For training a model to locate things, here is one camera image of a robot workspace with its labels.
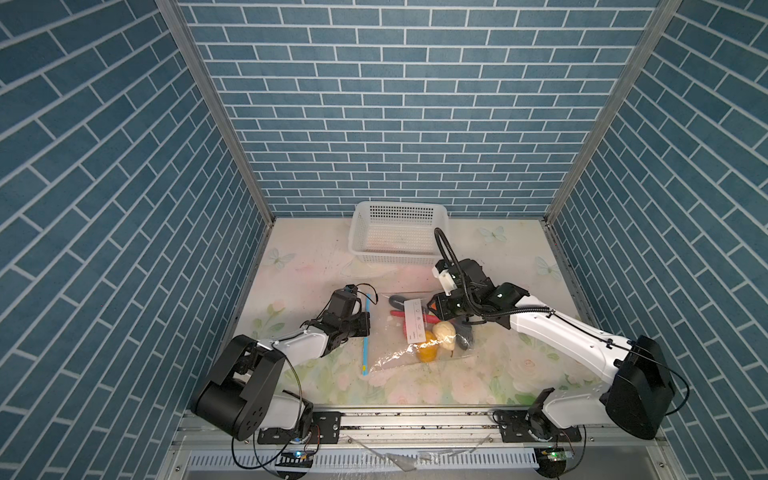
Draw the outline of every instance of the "mounting plate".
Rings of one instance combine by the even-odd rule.
[[[525,410],[495,410],[498,422],[498,430],[502,434],[504,443],[519,442],[541,442],[531,434],[531,426],[526,417],[528,412]],[[559,442],[577,443],[581,441],[581,431],[578,427],[570,427],[560,431]]]
[[[309,445],[317,443],[317,428],[320,427],[320,443],[339,443],[339,428],[341,424],[341,412],[314,412],[312,414],[312,426],[310,426]],[[285,429],[259,430],[259,445],[285,445],[293,439],[293,432]]]

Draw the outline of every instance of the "floral tablecloth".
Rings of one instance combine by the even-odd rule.
[[[348,283],[379,292],[440,290],[429,266],[369,265],[347,251],[349,219],[278,219],[266,246],[236,335],[282,336],[323,308]],[[495,283],[512,282],[575,316],[536,220],[450,220],[461,258],[477,260]],[[598,381],[549,345],[490,323],[474,326],[473,356],[362,374],[362,339],[297,366],[304,396],[320,405],[496,405],[533,402],[548,387],[580,389]],[[293,376],[279,388],[296,390]]]

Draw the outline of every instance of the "white label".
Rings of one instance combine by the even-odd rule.
[[[427,337],[424,334],[424,315],[422,314],[422,301],[417,299],[406,300],[402,303],[406,311],[406,337],[408,343],[424,343]]]

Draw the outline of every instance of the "yellow fruit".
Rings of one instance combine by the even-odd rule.
[[[437,350],[440,348],[439,342],[435,337],[435,334],[429,331],[424,332],[426,336],[426,342],[417,343],[416,355],[424,363],[431,362],[437,358]]]

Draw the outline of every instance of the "black object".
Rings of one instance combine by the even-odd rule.
[[[528,407],[526,418],[531,426],[531,434],[541,440],[557,437],[558,440],[567,441],[570,439],[572,442],[578,442],[581,440],[581,433],[578,427],[572,426],[560,429],[550,422],[544,414],[544,402],[552,392],[554,392],[554,389],[542,390],[536,397],[536,400],[533,401],[533,404]]]
[[[557,442],[567,442],[569,439],[572,442],[581,440],[578,427],[560,430],[553,425],[554,428],[546,435],[534,432],[531,416],[525,410],[494,410],[492,415],[504,443],[554,442],[555,439]]]
[[[464,277],[469,285],[468,292],[472,296],[472,301],[481,308],[484,307],[482,322],[470,323],[467,318],[473,315],[473,310],[468,305],[464,289],[461,285],[461,274],[459,268],[464,272]],[[491,279],[485,275],[479,263],[469,258],[458,262],[458,267],[446,260],[438,260],[435,268],[439,272],[447,270],[451,278],[456,282],[456,288],[450,295],[437,293],[433,296],[430,304],[435,304],[435,314],[440,320],[450,320],[463,316],[463,323],[472,325],[473,323],[496,322],[507,330],[509,325],[509,315],[494,316],[493,312],[502,312],[515,307],[515,305],[528,296],[527,290],[512,283],[502,283],[499,286],[493,284]]]
[[[536,462],[538,462],[538,468],[536,473],[544,478],[560,478],[560,475],[565,473],[566,461],[553,460],[549,458],[547,452],[565,453],[564,449],[534,449],[536,455]]]
[[[659,344],[640,336],[619,366],[611,388],[600,397],[611,420],[639,439],[656,436],[676,392],[670,370],[660,364],[667,363]]]
[[[328,336],[323,356],[344,344],[349,337],[368,336],[371,328],[369,314],[362,309],[352,314],[359,301],[356,287],[348,285],[333,292],[318,319],[307,322]],[[249,336],[236,336],[210,368],[200,393],[193,399],[192,412],[237,440],[247,439],[266,415],[285,361],[282,352],[259,346]],[[235,373],[244,375],[248,372],[251,377],[247,383],[234,378]],[[312,404],[305,402],[301,419],[288,431],[292,438],[306,437],[312,411]]]
[[[472,335],[472,325],[466,323],[466,316],[457,316],[449,322],[456,331],[456,345],[462,350],[469,350],[475,344],[475,337]]]
[[[406,311],[406,305],[405,305],[406,300],[408,300],[408,299],[405,298],[402,295],[392,295],[389,298],[389,305],[393,309],[395,309],[395,310],[400,310],[401,312],[405,312]]]
[[[317,425],[320,428],[320,444],[339,443],[339,427],[341,426],[341,412],[313,412],[310,425]],[[310,438],[306,440],[307,445],[317,444],[317,429],[310,428]],[[264,429],[259,430],[259,445],[284,445],[286,442],[294,440],[290,431],[284,429]]]
[[[327,308],[317,319],[306,323],[322,330],[328,336],[326,349],[321,356],[328,355],[352,337],[368,336],[371,333],[370,314],[363,311],[361,304],[358,313],[353,315],[355,303],[360,303],[357,287],[347,285],[333,292]]]

